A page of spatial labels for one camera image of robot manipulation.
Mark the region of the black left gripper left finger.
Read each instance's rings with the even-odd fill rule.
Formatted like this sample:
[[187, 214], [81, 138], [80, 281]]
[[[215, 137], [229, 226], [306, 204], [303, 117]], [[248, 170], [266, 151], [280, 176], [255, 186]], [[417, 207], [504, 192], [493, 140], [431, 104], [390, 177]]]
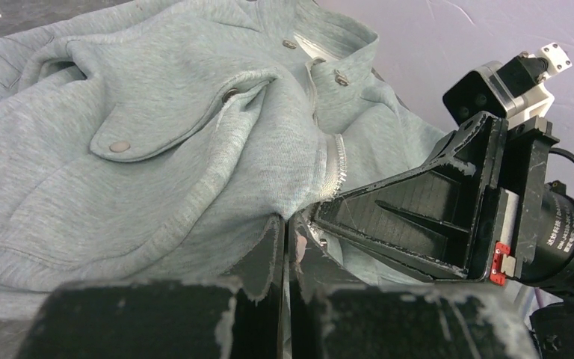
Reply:
[[19, 358], [281, 358], [285, 223], [206, 279], [74, 282], [36, 315]]

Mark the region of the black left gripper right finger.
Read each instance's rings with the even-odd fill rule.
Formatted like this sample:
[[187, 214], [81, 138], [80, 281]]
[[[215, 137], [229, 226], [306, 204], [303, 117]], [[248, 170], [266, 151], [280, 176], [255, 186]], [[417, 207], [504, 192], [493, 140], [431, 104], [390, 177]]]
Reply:
[[516, 308], [487, 285], [370, 286], [288, 222], [293, 358], [537, 358]]

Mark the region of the grey zip-up jacket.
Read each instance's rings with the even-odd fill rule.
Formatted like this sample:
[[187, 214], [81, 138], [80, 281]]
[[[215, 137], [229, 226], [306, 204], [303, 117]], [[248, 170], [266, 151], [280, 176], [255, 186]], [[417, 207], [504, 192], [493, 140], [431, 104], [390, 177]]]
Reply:
[[208, 277], [442, 132], [313, 1], [131, 1], [0, 38], [0, 319], [75, 280]]

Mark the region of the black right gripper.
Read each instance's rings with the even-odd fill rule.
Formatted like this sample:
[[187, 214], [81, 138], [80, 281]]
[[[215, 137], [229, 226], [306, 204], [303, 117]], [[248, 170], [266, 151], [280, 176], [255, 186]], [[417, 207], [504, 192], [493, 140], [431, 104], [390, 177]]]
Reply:
[[420, 281], [504, 286], [535, 257], [549, 151], [557, 142], [543, 117], [508, 129], [481, 112], [440, 140], [419, 167], [321, 204], [313, 221]]

